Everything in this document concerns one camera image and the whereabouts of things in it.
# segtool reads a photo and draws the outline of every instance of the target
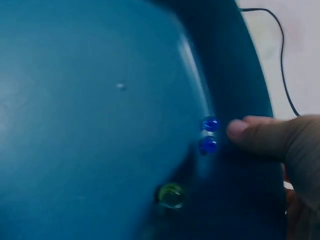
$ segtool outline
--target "white wall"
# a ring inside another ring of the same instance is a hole
[[[238,0],[238,5],[267,8],[279,18],[285,34],[283,65],[292,102],[302,115],[320,114],[320,1]],[[281,78],[277,22],[261,11],[245,12],[243,16],[258,52],[274,115],[293,118]]]

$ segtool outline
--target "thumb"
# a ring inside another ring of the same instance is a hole
[[[287,122],[271,117],[247,116],[235,119],[227,127],[231,141],[241,148],[258,155],[281,160],[285,154]]]
[[[227,135],[235,144],[285,164],[297,194],[313,210],[320,206],[320,116],[289,121],[249,116],[233,120]]]

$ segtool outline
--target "blue plastic surface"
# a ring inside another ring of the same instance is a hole
[[[2,240],[285,239],[281,167],[225,134],[272,115],[233,0],[2,1],[0,53]]]

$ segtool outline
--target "wire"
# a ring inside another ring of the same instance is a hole
[[[279,21],[279,19],[277,18],[277,16],[270,11],[269,9],[266,8],[260,8],[260,7],[254,7],[254,8],[239,8],[241,12],[254,12],[254,11],[264,11],[267,12],[268,14],[270,14],[278,23],[280,31],[281,31],[281,35],[282,35],[282,43],[281,43],[281,52],[280,52],[280,68],[281,68],[281,76],[282,76],[282,82],[283,82],[283,86],[284,86],[284,90],[285,90],[285,94],[286,94],[286,98],[288,99],[288,102],[290,104],[290,107],[292,109],[292,111],[294,112],[294,114],[298,117],[301,116],[297,109],[295,108],[291,97],[289,95],[288,92],[288,88],[287,88],[287,83],[286,83],[286,78],[285,78],[285,71],[284,71],[284,48],[285,48],[285,33],[284,30],[282,28],[282,25]]]

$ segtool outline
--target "finger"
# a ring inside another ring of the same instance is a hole
[[[296,197],[295,191],[289,189],[285,190],[286,209],[290,208]]]
[[[259,124],[272,124],[272,123],[279,123],[282,122],[280,120],[277,120],[273,117],[267,117],[267,116],[245,116],[242,119],[244,122],[248,123],[250,127],[257,126]]]
[[[304,204],[298,198],[295,198],[286,212],[288,240],[293,240],[296,232],[297,223],[304,209]]]
[[[319,211],[320,117],[270,120],[267,124],[260,118],[259,122],[250,125],[246,121],[234,120],[227,127],[227,135],[247,151],[284,162],[296,193],[311,209]]]

